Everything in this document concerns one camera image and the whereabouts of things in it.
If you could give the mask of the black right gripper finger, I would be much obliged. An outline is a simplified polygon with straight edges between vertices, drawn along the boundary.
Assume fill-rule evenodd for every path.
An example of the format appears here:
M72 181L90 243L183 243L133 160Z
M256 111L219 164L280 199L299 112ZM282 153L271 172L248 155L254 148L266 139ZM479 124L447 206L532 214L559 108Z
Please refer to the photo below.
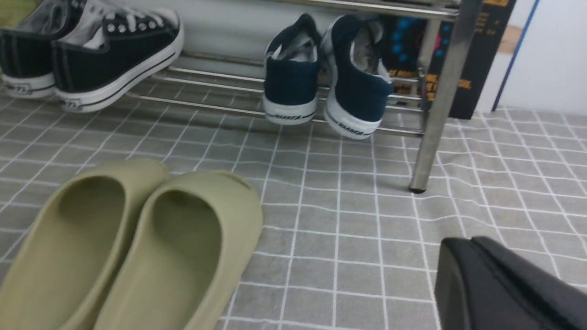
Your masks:
M435 299L443 330L584 330L584 292L486 236L442 240Z

